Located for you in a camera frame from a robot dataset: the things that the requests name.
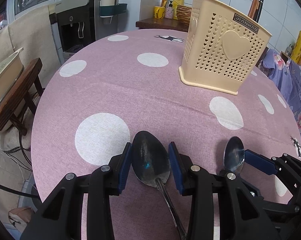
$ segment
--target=silver screw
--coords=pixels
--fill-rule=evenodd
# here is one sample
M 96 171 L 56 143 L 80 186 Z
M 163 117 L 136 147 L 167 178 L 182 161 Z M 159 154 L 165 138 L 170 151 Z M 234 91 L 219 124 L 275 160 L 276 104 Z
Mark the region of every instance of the silver screw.
M 71 180 L 75 177 L 74 173 L 67 173 L 66 176 L 65 176 L 65 179 L 67 180 Z
M 233 179 L 236 179 L 236 175 L 234 173 L 228 173 L 227 178 L 229 178 L 230 180 L 233 180 Z
M 199 171 L 199 170 L 200 170 L 200 167 L 199 167 L 198 165 L 193 165 L 193 166 L 190 167 L 190 169 L 191 169 L 192 171 Z
M 101 167 L 101 171 L 109 171 L 111 169 L 111 167 L 109 165 L 103 165 Z

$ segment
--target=black label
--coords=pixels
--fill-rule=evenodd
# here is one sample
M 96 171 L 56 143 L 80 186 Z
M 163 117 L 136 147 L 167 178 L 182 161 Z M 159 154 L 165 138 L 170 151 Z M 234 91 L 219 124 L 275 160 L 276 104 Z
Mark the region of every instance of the black label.
M 256 34 L 259 31 L 259 27 L 255 26 L 254 24 L 244 19 L 243 17 L 239 16 L 238 14 L 234 14 L 233 20 L 245 26 L 246 28 L 250 29 L 251 31 L 255 32 Z

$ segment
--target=polka dot tablecloth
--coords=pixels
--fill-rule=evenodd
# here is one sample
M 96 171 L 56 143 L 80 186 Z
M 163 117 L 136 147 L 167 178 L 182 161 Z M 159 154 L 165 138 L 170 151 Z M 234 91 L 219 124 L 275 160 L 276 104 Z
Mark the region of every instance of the polka dot tablecloth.
M 228 139 L 239 136 L 246 149 L 266 157 L 298 157 L 291 138 L 301 144 L 292 111 L 273 82 L 254 68 L 237 96 L 191 87 L 178 67 L 187 33 L 138 30 L 101 39 L 69 59 L 47 85 L 32 131 L 36 185 L 44 200 L 69 172 L 89 174 L 140 130 L 168 148 L 176 143 L 210 173 L 222 168 Z M 291 195 L 275 177 L 248 164 L 242 178 L 258 187 L 266 200 L 287 203 Z M 191 197 L 176 190 L 172 174 L 166 188 L 188 227 Z M 129 172 L 122 195 L 110 199 L 116 240 L 178 239 L 160 192 Z M 84 198 L 82 239 L 86 239 Z M 218 234 L 218 215 L 215 232 Z

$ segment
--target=yellow mug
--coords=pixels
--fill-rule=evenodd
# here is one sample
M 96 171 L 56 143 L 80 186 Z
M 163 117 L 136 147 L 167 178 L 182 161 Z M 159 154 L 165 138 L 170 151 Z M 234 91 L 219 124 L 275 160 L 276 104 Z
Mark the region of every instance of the yellow mug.
M 165 7 L 155 6 L 154 7 L 154 18 L 163 19 L 165 16 Z

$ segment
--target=metal spoon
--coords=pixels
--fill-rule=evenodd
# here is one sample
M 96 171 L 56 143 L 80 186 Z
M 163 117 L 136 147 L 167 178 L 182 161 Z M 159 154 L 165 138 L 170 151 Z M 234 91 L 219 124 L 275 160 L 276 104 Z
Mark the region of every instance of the metal spoon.
M 242 141 L 234 136 L 229 139 L 224 150 L 224 167 L 231 172 L 240 174 L 245 160 L 245 150 Z
M 140 131 L 134 137 L 131 157 L 137 178 L 144 184 L 159 189 L 163 194 L 178 235 L 181 240 L 185 240 L 186 231 L 164 186 L 170 173 L 169 156 L 164 146 L 151 133 Z

